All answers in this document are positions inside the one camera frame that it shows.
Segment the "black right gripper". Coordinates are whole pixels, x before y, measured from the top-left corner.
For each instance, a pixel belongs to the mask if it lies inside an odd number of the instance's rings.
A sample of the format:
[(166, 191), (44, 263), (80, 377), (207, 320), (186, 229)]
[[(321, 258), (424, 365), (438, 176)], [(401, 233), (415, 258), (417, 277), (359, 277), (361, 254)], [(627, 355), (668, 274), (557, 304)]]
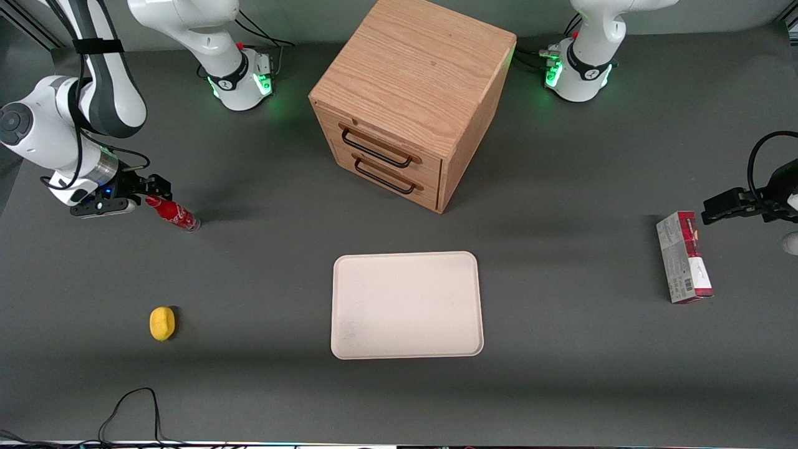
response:
[(149, 196), (156, 197), (156, 193), (171, 193), (171, 183), (160, 175), (151, 175), (145, 178), (137, 173), (136, 168), (122, 166), (111, 181), (98, 187), (92, 193), (92, 199), (94, 201), (110, 201), (121, 198), (142, 205)]

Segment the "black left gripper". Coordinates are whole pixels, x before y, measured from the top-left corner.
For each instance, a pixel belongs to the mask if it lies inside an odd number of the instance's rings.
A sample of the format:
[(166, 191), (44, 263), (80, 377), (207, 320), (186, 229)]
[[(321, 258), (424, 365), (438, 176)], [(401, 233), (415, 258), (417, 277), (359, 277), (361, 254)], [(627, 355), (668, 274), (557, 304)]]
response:
[(781, 188), (731, 188), (702, 203), (701, 219), (709, 226), (732, 217), (760, 216), (765, 223), (781, 220)]

